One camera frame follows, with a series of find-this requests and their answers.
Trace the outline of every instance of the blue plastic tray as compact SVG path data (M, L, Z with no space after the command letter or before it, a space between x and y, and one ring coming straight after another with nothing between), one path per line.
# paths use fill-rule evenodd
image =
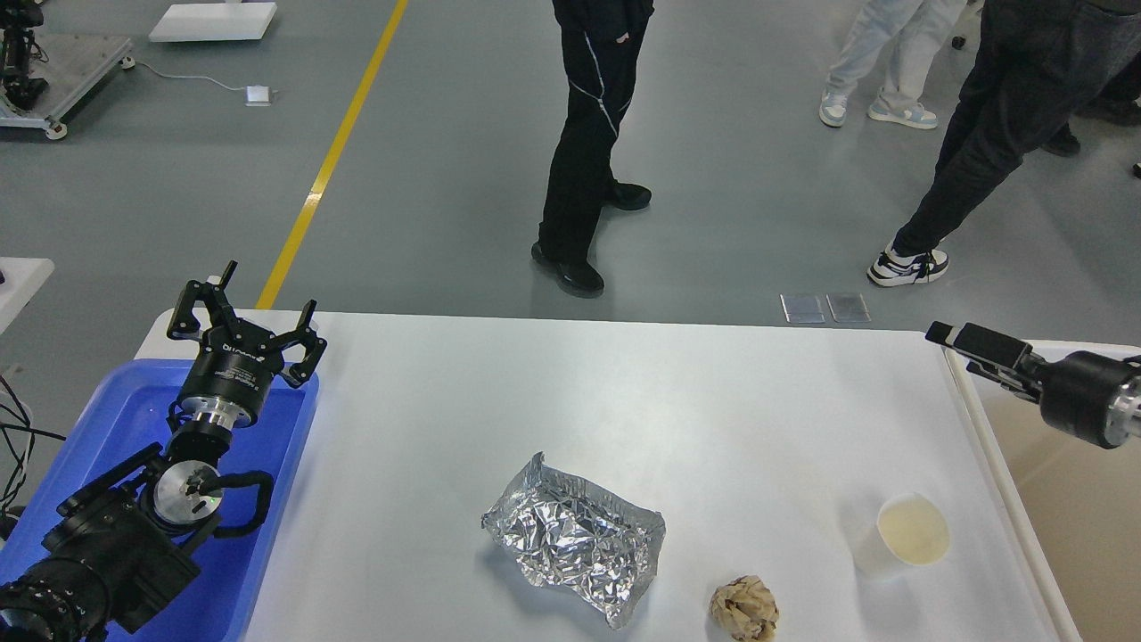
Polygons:
M59 523L56 506L88 481L143 447L170 439L167 408L191 363L140 359L121 366L95 391L16 530L0 551L0 583L11 582L47 556L43 536ZM193 555L200 575L173 602L135 635L110 626L115 642L237 642L245 633L261 586L293 476L313 423L317 377L293 390L274 381L258 423L235 431L222 473L266 471L274 477L266 523L246 537L209 539ZM257 489L230 490L222 503L222 526L245 523Z

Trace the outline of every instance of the white platform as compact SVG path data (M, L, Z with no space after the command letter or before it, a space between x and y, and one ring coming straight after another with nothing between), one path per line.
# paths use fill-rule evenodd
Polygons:
M55 268L56 263L47 258L0 257L0 271L5 276L0 283L0 333L8 330Z
M245 642L713 641L710 596L746 574L775 593L786 642L1070 639L921 334L315 319L329 341L317 413ZM193 358L165 325L137 357ZM527 584L479 529L539 450L665 517L658 577L617 634L573 594ZM952 550L868 583L851 542L912 490L942 509Z
M171 5L151 31L152 42L260 40L276 2Z

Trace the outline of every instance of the yellow floor line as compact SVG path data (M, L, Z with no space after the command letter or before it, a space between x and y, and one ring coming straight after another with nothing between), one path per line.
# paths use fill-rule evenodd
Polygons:
M261 289L261 295L258 296L257 302L258 309L269 309L273 307L274 301L277 299L277 293L281 292L282 283L285 282L285 275L289 274L289 268L293 265L297 250L301 247L301 241L305 239L309 224L313 222L313 217L317 212L317 205L321 204L321 197L325 195L325 187L329 185L329 179L332 177L333 170L337 169L337 163L341 159L341 152L345 151L345 144L348 141L349 135L353 133L353 125L356 124L356 119L361 114L361 107L364 106L364 101L369 97L369 90L372 89L372 83L377 79L380 64L385 62L385 54L388 52L388 44L393 41L393 35L396 33L396 27L400 25L400 18L404 16L404 9L407 6L408 0L397 0L396 8L393 9L393 16L388 18L385 33L380 36L380 42L377 43L377 50L373 51L372 59L369 60L364 76L357 86L356 95L353 96L353 101L349 103L345 119L341 120L341 127L337 130L337 137L333 138L333 144L329 147L329 153L325 154L325 161L321 163L321 171L317 172L317 179L313 181L313 187L309 188L309 195L305 198L301 213L297 216L293 229L290 231L289 237L285 238L285 245L282 246L281 253L277 254L277 262L274 263L274 268L269 273L269 278L266 281L265 287Z

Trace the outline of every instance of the power adapter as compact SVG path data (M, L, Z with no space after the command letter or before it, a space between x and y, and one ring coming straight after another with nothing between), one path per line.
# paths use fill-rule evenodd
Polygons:
M268 107L273 95L265 84L250 84L245 88L245 104L250 107Z

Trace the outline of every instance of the paper cup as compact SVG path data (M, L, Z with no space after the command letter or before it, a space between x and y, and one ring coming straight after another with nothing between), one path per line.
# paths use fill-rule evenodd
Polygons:
M888 580L930 567L950 548L950 530L942 513L917 493L900 495L880 509L875 525L852 551L865 576Z

